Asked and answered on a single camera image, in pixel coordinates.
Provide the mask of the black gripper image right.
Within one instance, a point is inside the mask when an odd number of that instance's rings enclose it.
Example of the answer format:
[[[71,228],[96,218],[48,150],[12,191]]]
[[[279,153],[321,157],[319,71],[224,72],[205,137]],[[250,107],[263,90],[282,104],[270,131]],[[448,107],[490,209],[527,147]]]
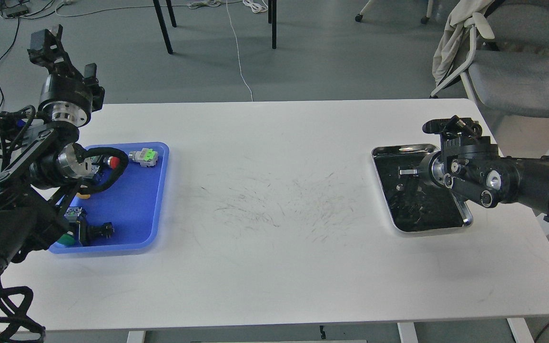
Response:
[[[442,161],[442,152],[436,151],[425,155],[418,167],[399,167],[399,178],[419,177],[427,187],[447,188],[444,175],[447,174],[445,163]]]

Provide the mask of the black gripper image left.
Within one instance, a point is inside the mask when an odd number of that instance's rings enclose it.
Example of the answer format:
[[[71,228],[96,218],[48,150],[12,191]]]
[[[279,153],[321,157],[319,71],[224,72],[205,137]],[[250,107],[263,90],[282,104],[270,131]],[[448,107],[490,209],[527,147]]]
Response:
[[[43,84],[39,110],[52,120],[62,120],[82,127],[90,123],[92,113],[100,111],[105,89],[98,83],[97,65],[85,65],[83,78],[61,43],[63,26],[52,26],[32,33],[28,48],[29,61],[48,70]]]

